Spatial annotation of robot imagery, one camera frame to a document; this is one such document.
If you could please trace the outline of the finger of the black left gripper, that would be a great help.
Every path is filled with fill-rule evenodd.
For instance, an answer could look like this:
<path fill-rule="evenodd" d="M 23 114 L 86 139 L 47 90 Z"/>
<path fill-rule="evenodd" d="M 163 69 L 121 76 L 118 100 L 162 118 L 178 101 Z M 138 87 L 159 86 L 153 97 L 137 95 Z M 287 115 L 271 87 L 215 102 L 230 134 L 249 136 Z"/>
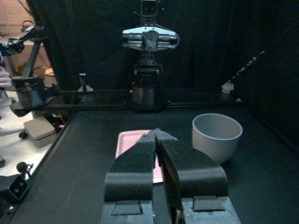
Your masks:
<path fill-rule="evenodd" d="M 159 33 L 157 31 L 151 31 L 151 52 L 157 52 L 158 40 L 159 40 Z"/>
<path fill-rule="evenodd" d="M 150 52 L 151 50 L 151 36 L 149 32 L 143 32 L 143 40 L 145 40 L 145 50 Z"/>

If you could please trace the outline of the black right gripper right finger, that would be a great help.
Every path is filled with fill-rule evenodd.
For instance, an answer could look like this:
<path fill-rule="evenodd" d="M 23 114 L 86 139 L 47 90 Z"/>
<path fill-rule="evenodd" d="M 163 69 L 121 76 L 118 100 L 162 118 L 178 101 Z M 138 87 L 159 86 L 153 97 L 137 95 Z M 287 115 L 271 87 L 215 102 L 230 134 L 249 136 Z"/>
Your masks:
<path fill-rule="evenodd" d="M 225 211 L 221 200 L 229 196 L 229 181 L 221 165 L 159 129 L 155 140 L 171 209 L 183 210 L 191 202 L 194 212 Z"/>

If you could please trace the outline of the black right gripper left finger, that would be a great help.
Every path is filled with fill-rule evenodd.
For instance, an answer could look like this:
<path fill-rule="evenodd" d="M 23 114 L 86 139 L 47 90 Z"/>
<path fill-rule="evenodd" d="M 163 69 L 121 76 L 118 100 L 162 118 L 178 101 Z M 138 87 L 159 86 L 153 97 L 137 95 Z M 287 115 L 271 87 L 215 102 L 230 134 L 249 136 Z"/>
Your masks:
<path fill-rule="evenodd" d="M 114 161 L 106 176 L 104 208 L 112 215 L 143 215 L 151 205 L 155 168 L 155 132 L 149 131 Z"/>

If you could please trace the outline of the person's hand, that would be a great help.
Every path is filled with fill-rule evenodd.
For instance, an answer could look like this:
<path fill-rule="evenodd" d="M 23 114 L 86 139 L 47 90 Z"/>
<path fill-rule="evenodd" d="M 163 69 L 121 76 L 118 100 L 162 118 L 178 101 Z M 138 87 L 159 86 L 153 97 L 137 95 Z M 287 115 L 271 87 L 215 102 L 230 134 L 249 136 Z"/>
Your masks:
<path fill-rule="evenodd" d="M 0 88 L 10 88 L 12 86 L 11 74 L 0 66 Z"/>

